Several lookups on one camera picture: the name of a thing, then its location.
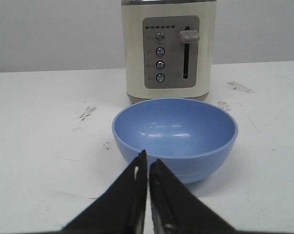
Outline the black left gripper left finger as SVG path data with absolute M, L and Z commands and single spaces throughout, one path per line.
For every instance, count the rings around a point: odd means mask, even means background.
M 64 231 L 143 231 L 147 197 L 147 154 L 143 150 L 114 183 Z

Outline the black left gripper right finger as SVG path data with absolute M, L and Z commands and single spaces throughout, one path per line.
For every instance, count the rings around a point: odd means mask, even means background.
M 195 197 L 161 161 L 149 170 L 155 232 L 234 232 L 235 228 Z

